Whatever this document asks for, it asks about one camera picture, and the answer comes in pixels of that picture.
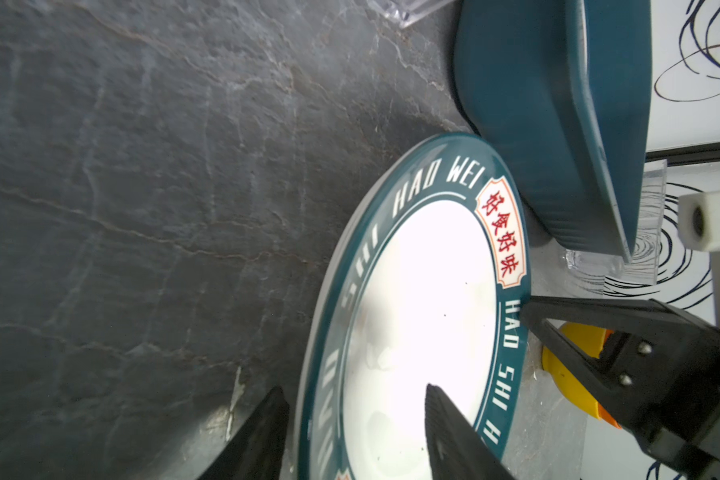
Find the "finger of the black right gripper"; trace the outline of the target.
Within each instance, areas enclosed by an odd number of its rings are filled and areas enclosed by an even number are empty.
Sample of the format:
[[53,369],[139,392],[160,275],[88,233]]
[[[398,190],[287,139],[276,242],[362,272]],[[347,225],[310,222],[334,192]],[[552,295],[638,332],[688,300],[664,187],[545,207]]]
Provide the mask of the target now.
[[616,420],[678,402],[717,358],[717,332],[658,300],[533,296],[520,321]]

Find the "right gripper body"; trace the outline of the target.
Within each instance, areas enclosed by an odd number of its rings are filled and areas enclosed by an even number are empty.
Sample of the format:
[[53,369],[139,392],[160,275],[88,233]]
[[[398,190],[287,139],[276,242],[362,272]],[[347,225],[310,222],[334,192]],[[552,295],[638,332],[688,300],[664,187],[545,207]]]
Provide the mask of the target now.
[[628,363],[639,400],[623,422],[643,453],[689,479],[720,479],[720,331],[646,339]]

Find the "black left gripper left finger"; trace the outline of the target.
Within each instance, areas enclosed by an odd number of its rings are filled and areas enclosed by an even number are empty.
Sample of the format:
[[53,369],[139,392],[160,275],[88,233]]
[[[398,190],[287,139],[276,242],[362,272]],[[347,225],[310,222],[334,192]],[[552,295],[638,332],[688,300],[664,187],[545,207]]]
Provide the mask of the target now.
[[283,389],[272,388],[199,480],[278,479],[289,413]]

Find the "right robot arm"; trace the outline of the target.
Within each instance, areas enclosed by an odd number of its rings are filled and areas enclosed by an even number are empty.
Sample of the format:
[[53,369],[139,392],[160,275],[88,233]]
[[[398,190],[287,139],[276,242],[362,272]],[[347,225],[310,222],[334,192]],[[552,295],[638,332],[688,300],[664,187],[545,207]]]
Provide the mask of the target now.
[[678,202],[683,244],[710,256],[715,320],[657,300],[533,297],[521,322],[648,456],[720,479],[720,191]]

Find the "teal rimmed white plate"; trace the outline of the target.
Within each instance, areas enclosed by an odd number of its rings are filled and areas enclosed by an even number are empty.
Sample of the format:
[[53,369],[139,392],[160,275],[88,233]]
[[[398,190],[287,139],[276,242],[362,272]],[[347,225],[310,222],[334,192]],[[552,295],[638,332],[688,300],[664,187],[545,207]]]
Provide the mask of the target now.
[[346,225],[311,325],[295,420],[298,479],[427,479],[428,385],[501,456],[531,294],[519,193],[467,133],[430,137],[373,185]]

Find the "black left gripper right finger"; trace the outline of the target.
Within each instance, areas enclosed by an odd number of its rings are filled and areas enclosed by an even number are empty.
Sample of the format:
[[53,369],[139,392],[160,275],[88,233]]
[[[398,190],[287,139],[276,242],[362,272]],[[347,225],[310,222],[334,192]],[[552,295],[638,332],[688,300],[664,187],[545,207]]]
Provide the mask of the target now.
[[514,479],[448,395],[432,384],[426,387],[425,433],[434,480]]

